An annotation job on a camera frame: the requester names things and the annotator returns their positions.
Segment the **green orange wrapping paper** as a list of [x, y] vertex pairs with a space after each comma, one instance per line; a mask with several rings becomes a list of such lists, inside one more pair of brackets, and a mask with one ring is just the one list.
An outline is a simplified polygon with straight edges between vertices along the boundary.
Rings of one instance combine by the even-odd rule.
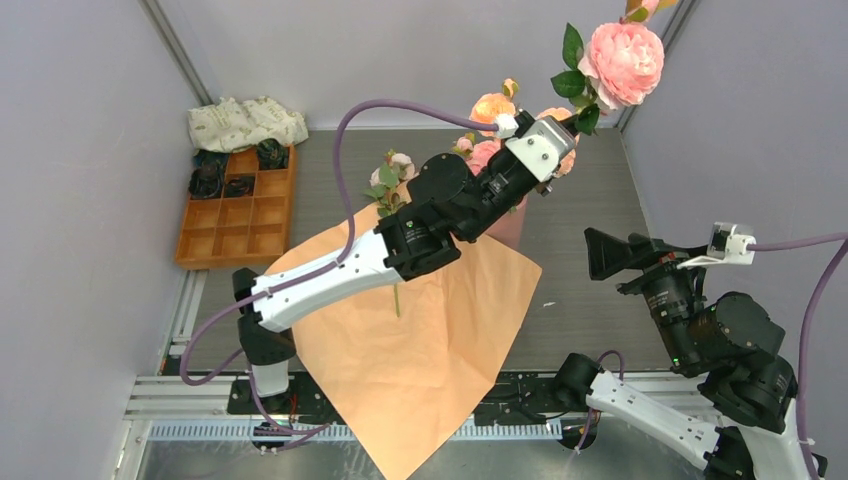
[[410, 477], [492, 388], [539, 265], [484, 236], [461, 257], [294, 325], [301, 363], [388, 479]]

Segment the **pink single rose stem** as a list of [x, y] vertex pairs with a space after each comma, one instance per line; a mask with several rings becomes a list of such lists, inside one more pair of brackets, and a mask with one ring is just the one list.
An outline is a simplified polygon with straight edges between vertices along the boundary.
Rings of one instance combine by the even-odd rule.
[[586, 38], [568, 23], [561, 48], [565, 69], [550, 83], [575, 110], [550, 108], [540, 115], [592, 135], [603, 116], [641, 105], [660, 83], [665, 64], [665, 47], [648, 22], [676, 4], [628, 1], [619, 20], [599, 25]]

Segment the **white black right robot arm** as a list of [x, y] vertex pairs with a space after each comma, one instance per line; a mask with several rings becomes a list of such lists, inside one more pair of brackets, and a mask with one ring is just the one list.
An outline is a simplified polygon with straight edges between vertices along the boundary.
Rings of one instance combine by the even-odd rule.
[[726, 419], [700, 421], [651, 398], [601, 363], [573, 353], [552, 383], [567, 411], [610, 413], [677, 452], [708, 479], [821, 479], [827, 459], [798, 434], [800, 384], [779, 351], [785, 336], [750, 295], [728, 292], [709, 302], [706, 271], [749, 265], [752, 231], [717, 223], [710, 241], [679, 247], [637, 233], [619, 239], [584, 232], [589, 274], [607, 279], [633, 270], [618, 286], [643, 297], [674, 374], [696, 379], [701, 396]]

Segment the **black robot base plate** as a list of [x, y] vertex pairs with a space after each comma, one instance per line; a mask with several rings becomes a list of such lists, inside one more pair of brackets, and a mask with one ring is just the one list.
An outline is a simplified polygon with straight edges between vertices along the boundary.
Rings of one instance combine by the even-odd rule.
[[[556, 397], [550, 372], [507, 371], [498, 374], [495, 386], [472, 411], [476, 426], [540, 425], [569, 413]], [[289, 389], [261, 401], [269, 414], [295, 417], [307, 424], [340, 424], [345, 421], [306, 372], [290, 375]]]

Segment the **pink cylindrical vase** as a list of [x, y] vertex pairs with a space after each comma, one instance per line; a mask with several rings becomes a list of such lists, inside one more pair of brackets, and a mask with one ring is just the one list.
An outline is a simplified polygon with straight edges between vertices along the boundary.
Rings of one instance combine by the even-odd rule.
[[513, 209], [499, 218], [486, 234], [505, 246], [518, 250], [527, 212], [527, 198], [523, 198]]

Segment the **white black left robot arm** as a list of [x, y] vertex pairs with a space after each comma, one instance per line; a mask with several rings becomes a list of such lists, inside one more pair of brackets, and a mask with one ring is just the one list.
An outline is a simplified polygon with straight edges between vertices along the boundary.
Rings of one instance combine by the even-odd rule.
[[292, 397], [292, 327], [311, 313], [374, 288], [430, 274], [460, 257], [532, 190], [546, 188], [577, 144], [577, 118], [520, 113], [496, 124], [503, 141], [479, 173], [456, 154], [428, 160], [407, 184], [409, 201], [342, 248], [286, 272], [235, 275], [243, 283], [241, 348], [252, 398], [269, 413]]

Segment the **peach rose flower stem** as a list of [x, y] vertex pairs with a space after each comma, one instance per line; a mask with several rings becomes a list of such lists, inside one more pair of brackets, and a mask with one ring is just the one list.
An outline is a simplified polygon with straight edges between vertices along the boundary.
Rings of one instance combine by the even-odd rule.
[[[515, 116], [517, 106], [515, 97], [520, 90], [518, 82], [513, 78], [506, 78], [502, 82], [500, 93], [486, 93], [482, 95], [473, 105], [469, 119], [477, 123], [494, 124], [498, 115]], [[572, 112], [566, 107], [547, 108], [536, 115], [536, 119], [551, 116], [556, 120], [565, 120], [570, 117]], [[484, 137], [491, 137], [494, 140], [494, 133], [489, 131], [480, 131]], [[571, 172], [576, 160], [576, 150], [570, 152], [564, 160], [561, 161], [559, 169], [554, 174], [554, 177], [560, 178]]]

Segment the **pale small rose stem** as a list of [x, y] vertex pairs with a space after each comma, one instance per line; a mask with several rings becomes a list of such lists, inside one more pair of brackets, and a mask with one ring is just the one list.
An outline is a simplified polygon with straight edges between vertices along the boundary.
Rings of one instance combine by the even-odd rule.
[[364, 195], [377, 206], [380, 218], [396, 213], [408, 203], [402, 188], [416, 176], [410, 156], [389, 150], [383, 162], [371, 174]]

